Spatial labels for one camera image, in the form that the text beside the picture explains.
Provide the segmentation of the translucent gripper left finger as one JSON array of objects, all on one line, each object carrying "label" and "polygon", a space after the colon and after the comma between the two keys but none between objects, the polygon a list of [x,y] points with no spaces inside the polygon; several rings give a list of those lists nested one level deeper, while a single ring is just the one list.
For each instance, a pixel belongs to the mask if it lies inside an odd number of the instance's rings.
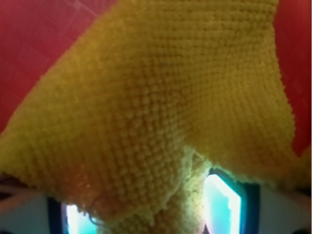
[{"label": "translucent gripper left finger", "polygon": [[78,211],[76,205],[65,205],[47,198],[48,223],[51,234],[96,234],[97,228],[87,214]]}]

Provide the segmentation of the translucent gripper right finger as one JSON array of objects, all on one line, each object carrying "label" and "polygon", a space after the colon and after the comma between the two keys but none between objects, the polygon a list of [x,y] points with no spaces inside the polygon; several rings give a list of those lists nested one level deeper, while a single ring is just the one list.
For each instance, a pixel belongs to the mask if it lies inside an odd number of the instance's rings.
[{"label": "translucent gripper right finger", "polygon": [[203,211],[209,234],[257,234],[260,187],[212,169],[204,182]]}]

